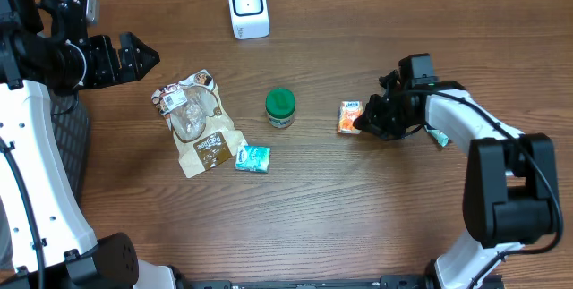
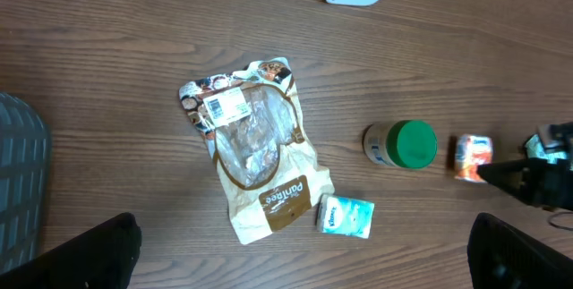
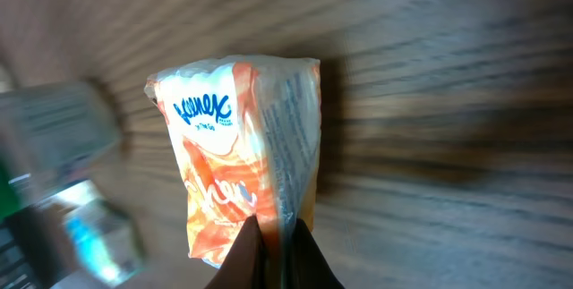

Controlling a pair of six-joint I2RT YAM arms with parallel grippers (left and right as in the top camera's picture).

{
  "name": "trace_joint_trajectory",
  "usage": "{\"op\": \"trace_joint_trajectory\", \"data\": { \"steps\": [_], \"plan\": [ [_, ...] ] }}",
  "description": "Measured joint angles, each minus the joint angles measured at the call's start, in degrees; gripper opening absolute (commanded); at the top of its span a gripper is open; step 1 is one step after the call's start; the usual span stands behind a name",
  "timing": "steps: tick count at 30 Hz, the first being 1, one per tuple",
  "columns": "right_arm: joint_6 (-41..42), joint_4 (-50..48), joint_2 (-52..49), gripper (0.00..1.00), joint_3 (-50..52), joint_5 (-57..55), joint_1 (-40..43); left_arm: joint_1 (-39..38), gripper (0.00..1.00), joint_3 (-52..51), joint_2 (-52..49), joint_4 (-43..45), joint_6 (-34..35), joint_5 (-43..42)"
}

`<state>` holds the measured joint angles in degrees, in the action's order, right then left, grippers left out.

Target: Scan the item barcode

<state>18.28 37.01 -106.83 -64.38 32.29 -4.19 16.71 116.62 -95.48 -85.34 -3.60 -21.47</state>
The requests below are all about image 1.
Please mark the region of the teal white packet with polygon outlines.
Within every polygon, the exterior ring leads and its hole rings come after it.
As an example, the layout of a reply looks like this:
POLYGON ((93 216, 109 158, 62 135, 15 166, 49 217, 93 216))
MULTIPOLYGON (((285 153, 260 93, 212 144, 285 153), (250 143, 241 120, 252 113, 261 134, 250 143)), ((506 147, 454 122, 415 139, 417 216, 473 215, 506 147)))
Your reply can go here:
POLYGON ((436 140, 441 147, 446 147, 449 143, 449 137, 440 130, 425 126, 425 130, 436 140))

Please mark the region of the orange small box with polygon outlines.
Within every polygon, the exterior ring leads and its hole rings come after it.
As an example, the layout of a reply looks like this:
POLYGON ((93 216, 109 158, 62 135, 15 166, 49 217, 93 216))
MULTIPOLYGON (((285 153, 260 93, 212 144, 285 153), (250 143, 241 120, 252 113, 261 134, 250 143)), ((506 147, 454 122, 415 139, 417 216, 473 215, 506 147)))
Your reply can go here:
POLYGON ((338 133, 359 134, 361 131, 354 127, 354 121, 363 113, 361 101, 342 101, 338 111, 338 133))

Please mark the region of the brown white snack pouch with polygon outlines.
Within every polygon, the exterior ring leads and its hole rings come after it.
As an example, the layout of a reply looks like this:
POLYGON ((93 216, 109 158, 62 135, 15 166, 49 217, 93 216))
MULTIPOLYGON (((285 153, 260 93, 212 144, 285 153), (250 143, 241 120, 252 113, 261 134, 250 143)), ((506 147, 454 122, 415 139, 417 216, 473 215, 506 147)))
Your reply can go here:
POLYGON ((155 90, 151 103, 166 120, 188 178, 224 163, 247 144, 205 69, 155 90))

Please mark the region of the green lid spice jar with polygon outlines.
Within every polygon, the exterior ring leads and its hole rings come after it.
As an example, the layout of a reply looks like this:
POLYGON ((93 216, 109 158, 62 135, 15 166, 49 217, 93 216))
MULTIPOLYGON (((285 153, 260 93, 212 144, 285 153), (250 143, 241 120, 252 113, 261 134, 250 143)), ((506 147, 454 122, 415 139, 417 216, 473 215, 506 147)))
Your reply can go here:
POLYGON ((296 101, 290 89, 275 88, 265 99, 269 123, 279 129, 287 128, 295 120, 296 101))

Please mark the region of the teal box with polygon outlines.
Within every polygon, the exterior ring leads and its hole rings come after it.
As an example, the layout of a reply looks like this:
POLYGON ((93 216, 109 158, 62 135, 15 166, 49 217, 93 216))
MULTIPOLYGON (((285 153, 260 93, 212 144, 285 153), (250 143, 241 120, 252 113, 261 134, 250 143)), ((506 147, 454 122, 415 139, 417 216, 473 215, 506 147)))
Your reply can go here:
POLYGON ((267 173, 269 170, 270 148, 244 145, 238 148, 235 169, 255 173, 267 173))

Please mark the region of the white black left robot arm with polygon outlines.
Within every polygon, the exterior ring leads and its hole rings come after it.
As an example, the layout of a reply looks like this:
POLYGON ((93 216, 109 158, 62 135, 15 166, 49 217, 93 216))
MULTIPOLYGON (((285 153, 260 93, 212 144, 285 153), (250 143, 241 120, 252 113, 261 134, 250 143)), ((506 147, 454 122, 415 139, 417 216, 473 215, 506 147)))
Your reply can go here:
POLYGON ((142 79, 158 53, 134 34, 90 36, 95 0, 1 0, 1 200, 11 232, 6 288, 184 288, 176 268, 137 257, 123 233, 99 239, 73 196, 51 96, 142 79))

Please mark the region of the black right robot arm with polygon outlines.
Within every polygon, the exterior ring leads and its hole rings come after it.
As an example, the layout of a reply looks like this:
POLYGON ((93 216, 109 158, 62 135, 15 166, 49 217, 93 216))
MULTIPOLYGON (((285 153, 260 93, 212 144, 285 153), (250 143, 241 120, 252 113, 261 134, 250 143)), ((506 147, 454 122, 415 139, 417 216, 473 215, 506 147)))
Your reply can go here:
POLYGON ((382 276, 381 288, 502 288, 493 270, 509 256, 552 251, 563 236, 555 150, 477 104, 464 86, 441 81, 427 54, 409 55, 379 79, 353 125, 385 141, 423 127, 443 132, 467 156, 465 230, 422 275, 382 276))

